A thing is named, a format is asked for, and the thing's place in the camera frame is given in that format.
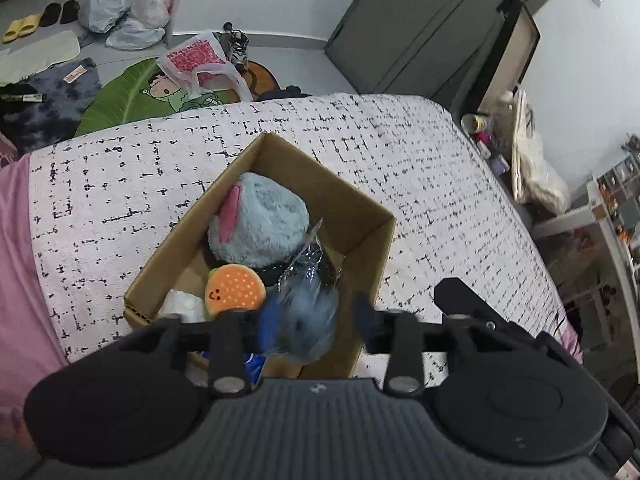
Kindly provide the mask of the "beige tote bag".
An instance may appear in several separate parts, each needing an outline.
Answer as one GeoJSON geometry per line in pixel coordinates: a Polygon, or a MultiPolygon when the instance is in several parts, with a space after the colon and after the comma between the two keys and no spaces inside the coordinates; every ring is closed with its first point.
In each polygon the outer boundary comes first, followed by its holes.
{"type": "Polygon", "coordinates": [[[519,204],[537,203],[555,216],[564,214],[570,206],[570,190],[544,157],[544,142],[526,92],[502,92],[491,118],[496,147],[509,161],[514,200],[519,204]]]}

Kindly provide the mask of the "yellow slippers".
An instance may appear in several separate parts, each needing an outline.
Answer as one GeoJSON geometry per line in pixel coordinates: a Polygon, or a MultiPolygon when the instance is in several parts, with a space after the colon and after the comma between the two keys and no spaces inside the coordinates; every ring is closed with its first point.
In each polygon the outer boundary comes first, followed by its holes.
{"type": "Polygon", "coordinates": [[[17,39],[32,35],[39,28],[39,22],[39,13],[12,21],[2,36],[2,44],[10,44],[17,39]]]}

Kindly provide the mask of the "grey drawer organizer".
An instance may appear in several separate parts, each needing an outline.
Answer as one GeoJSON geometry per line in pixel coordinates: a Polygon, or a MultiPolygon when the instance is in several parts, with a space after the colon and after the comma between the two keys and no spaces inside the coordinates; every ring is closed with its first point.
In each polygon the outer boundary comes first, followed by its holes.
{"type": "Polygon", "coordinates": [[[639,153],[626,151],[626,157],[597,182],[616,235],[630,244],[639,224],[639,153]]]}

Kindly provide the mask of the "pink bed sheet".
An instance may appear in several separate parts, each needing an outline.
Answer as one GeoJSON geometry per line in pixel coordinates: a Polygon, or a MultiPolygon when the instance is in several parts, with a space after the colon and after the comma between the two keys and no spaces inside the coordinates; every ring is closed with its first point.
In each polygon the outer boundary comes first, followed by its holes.
{"type": "Polygon", "coordinates": [[[67,365],[38,280],[28,191],[28,157],[1,169],[1,437],[26,448],[26,396],[67,365]]]}

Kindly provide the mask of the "black framed board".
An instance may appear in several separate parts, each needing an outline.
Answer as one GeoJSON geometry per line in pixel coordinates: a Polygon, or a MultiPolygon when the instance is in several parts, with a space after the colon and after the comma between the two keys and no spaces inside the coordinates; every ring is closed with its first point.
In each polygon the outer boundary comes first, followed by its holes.
{"type": "Polygon", "coordinates": [[[540,30],[521,1],[491,29],[454,100],[452,111],[490,114],[500,96],[514,92],[526,75],[541,40],[540,30]]]}

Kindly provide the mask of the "orange burger plush toy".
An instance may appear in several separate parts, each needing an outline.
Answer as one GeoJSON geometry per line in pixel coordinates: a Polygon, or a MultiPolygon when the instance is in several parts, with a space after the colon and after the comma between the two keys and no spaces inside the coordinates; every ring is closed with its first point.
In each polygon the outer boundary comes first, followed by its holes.
{"type": "Polygon", "coordinates": [[[204,304],[210,316],[228,310],[256,310],[266,298],[258,274],[242,264],[225,264],[209,273],[204,304]]]}

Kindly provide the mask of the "brown cardboard box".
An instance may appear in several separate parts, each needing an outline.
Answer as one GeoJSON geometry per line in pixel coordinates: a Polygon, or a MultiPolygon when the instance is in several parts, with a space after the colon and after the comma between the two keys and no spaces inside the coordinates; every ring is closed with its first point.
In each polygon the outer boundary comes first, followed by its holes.
{"type": "Polygon", "coordinates": [[[374,299],[396,226],[393,214],[275,133],[250,142],[165,238],[124,297],[132,328],[155,320],[168,292],[206,296],[208,274],[225,263],[265,271],[290,262],[311,230],[318,232],[323,271],[340,298],[336,334],[322,358],[306,366],[272,363],[274,376],[344,378],[361,344],[352,297],[374,299]]]}

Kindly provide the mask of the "blue tie-dye rug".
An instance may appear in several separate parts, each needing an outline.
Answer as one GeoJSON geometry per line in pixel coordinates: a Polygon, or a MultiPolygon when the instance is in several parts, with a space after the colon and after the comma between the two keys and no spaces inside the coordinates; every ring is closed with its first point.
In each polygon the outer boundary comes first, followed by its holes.
{"type": "Polygon", "coordinates": [[[20,155],[70,140],[101,88],[92,58],[6,84],[1,88],[1,133],[20,155]]]}

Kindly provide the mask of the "green leaf rug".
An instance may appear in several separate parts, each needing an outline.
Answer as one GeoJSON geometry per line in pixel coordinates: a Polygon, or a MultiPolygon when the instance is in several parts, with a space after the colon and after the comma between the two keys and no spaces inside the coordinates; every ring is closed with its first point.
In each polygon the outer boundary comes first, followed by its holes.
{"type": "Polygon", "coordinates": [[[238,101],[233,90],[208,92],[191,99],[186,90],[162,72],[155,58],[147,58],[128,67],[98,92],[82,115],[75,136],[142,119],[238,101]]]}

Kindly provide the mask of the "blue cat plush toy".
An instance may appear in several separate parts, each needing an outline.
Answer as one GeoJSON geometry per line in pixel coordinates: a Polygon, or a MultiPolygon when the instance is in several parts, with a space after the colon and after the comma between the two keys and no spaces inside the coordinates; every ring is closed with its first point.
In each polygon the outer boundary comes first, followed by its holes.
{"type": "Polygon", "coordinates": [[[290,362],[309,364],[329,351],[335,335],[338,293],[335,288],[312,290],[296,285],[285,294],[272,292],[264,304],[280,306],[278,348],[267,356],[282,356],[290,362]]]}

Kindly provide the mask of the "red white plastic bag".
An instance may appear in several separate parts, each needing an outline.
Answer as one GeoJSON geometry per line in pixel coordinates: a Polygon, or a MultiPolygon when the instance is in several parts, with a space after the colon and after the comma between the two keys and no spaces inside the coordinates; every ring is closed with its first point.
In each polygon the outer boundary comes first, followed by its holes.
{"type": "Polygon", "coordinates": [[[211,30],[200,32],[156,60],[158,67],[191,99],[213,91],[233,90],[243,102],[250,102],[250,88],[211,30]]]}

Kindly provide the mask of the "paper cup tube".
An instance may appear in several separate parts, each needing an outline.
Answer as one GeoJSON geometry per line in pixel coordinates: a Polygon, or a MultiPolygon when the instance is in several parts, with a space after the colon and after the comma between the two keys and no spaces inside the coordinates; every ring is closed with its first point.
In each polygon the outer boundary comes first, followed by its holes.
{"type": "Polygon", "coordinates": [[[469,136],[492,131],[492,118],[486,114],[464,114],[460,120],[462,130],[469,136]]]}

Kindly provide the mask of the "white floor mat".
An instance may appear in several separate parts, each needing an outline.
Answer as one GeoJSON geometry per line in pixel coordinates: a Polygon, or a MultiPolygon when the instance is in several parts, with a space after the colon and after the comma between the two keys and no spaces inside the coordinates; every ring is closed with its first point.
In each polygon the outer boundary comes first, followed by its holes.
{"type": "Polygon", "coordinates": [[[3,50],[0,63],[0,84],[17,84],[39,74],[55,64],[77,58],[79,41],[74,32],[66,30],[41,39],[18,50],[3,50]]]}

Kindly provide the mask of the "grey pink plush toy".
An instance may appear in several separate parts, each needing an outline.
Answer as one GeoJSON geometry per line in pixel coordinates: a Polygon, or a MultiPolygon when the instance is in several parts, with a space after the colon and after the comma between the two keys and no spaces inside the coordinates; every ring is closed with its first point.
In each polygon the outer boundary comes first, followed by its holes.
{"type": "Polygon", "coordinates": [[[309,212],[297,194],[246,172],[209,222],[207,241],[217,259],[260,269],[292,255],[308,228],[309,212]]]}

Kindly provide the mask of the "black scrunchie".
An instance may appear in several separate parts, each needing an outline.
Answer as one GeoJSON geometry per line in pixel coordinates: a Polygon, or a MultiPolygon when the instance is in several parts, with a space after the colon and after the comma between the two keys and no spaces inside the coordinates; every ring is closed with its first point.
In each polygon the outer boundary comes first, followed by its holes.
{"type": "Polygon", "coordinates": [[[323,220],[320,219],[305,235],[303,243],[294,254],[271,266],[255,269],[267,288],[282,289],[286,281],[299,275],[308,280],[318,278],[324,288],[338,284],[342,269],[334,266],[329,253],[320,242],[319,234],[322,224],[323,220]]]}

